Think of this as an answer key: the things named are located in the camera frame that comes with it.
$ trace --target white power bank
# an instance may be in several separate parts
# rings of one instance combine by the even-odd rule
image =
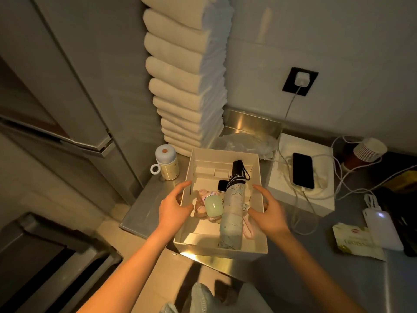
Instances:
[[[374,243],[382,248],[402,251],[404,246],[390,215],[382,210],[367,208],[362,211]]]

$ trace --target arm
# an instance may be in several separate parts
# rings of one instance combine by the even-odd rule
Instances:
[[[249,209],[249,215],[269,239],[282,250],[325,312],[365,312],[361,306],[349,298],[291,234],[285,221],[285,212],[272,194],[261,186],[254,184],[253,187],[267,199],[268,207],[264,213]]]
[[[78,313],[129,313],[159,255],[190,215],[193,205],[181,207],[175,197],[190,181],[178,184],[159,206],[159,225],[144,245],[97,290]]]

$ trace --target refrigerator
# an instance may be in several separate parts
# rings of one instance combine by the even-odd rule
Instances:
[[[0,131],[104,213],[164,143],[139,0],[0,0]]]

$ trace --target wall outlet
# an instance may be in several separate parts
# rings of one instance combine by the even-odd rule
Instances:
[[[289,72],[288,78],[285,81],[284,87],[282,88],[282,91],[295,93],[297,92],[298,86],[294,84],[295,76],[297,75],[297,72],[302,71],[303,73],[309,73],[310,74],[310,83],[305,88],[300,88],[297,95],[306,96],[307,92],[309,92],[311,86],[314,83],[314,80],[317,78],[317,75],[319,74],[316,71],[306,70],[302,68],[293,67],[291,68],[291,71]]]

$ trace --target black smartphone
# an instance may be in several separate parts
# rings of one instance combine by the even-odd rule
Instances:
[[[292,154],[292,182],[296,186],[314,189],[313,159],[310,156]]]
[[[229,183],[229,181],[227,181],[227,180],[219,180],[218,181],[218,186],[217,186],[218,191],[221,192],[221,193],[225,193],[228,183]]]

